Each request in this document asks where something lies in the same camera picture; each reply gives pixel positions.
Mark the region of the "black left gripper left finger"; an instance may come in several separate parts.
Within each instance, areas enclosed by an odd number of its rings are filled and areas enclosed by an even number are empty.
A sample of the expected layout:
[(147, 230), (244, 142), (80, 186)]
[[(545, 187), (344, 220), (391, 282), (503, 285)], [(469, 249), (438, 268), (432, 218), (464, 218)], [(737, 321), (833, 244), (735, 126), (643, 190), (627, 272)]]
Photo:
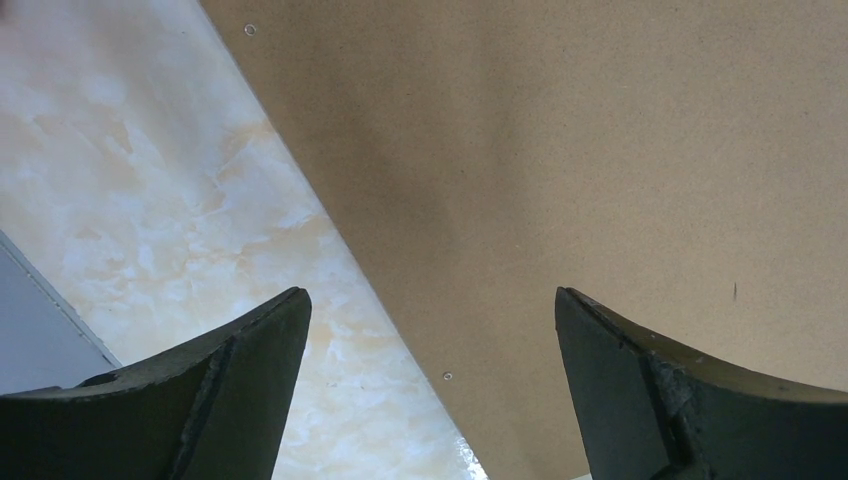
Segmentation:
[(288, 289), (157, 355), (1, 399), (5, 479), (268, 479), (312, 302)]

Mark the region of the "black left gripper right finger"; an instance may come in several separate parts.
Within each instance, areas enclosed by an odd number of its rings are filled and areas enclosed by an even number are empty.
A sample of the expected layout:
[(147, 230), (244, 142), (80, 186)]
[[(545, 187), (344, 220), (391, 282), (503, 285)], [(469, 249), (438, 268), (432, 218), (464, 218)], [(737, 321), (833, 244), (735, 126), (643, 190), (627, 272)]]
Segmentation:
[(843, 479), (847, 395), (745, 369), (573, 288), (555, 321), (595, 479)]

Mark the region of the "brown cardboard backing board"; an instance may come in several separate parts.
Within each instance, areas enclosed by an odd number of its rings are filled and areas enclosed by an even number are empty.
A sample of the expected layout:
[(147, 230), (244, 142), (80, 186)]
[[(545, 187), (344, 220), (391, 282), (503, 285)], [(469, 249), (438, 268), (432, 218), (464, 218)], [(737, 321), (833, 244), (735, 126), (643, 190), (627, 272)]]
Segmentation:
[(206, 1), (493, 479), (589, 470), (558, 287), (847, 386), (843, 1)]

